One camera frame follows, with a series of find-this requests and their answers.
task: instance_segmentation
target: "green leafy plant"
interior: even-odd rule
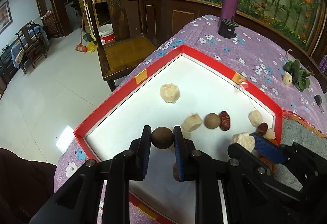
[[[305,89],[309,88],[310,79],[308,79],[308,77],[312,76],[313,73],[307,72],[305,69],[303,69],[299,60],[288,61],[283,68],[286,72],[292,75],[292,82],[300,92],[303,92]]]

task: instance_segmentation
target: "pink bottle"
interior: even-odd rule
[[[238,0],[223,0],[223,7],[221,9],[218,27],[220,26],[220,21],[223,18],[234,21],[237,5],[238,5]]]

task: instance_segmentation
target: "framed picture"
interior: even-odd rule
[[[6,1],[0,6],[0,34],[12,23],[12,17],[9,9],[9,2]]]

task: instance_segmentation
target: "floral tablecloth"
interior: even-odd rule
[[[114,92],[144,70],[148,65],[166,55],[181,44],[186,44],[205,53],[240,72],[271,97],[284,110],[297,113],[324,134],[327,133],[327,115],[316,105],[314,96],[320,94],[322,107],[327,112],[323,91],[314,76],[310,76],[310,88],[300,93],[293,85],[282,81],[283,66],[288,61],[286,52],[271,40],[243,26],[236,28],[237,37],[225,39],[217,32],[218,17],[202,16],[175,34],[155,50],[143,63],[128,75]],[[76,140],[61,156],[55,174],[54,188],[57,191],[67,179],[87,160],[86,154]],[[99,212],[102,212],[103,197]],[[157,223],[130,203],[130,223]]]

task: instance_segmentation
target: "metal bolt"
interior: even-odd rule
[[[234,167],[237,167],[238,165],[240,165],[240,162],[237,159],[230,159],[229,163]]]
[[[265,174],[265,168],[262,168],[262,167],[258,168],[258,172],[259,172],[261,175]]]
[[[201,151],[199,151],[199,150],[193,150],[192,151],[192,156],[193,157],[199,157],[199,156],[201,156]]]
[[[88,167],[92,167],[96,164],[96,161],[95,160],[87,160],[85,165],[88,166]]]
[[[130,157],[131,155],[134,154],[134,151],[131,150],[131,149],[128,149],[128,150],[125,150],[125,151],[123,152],[123,154],[124,154],[125,157]]]

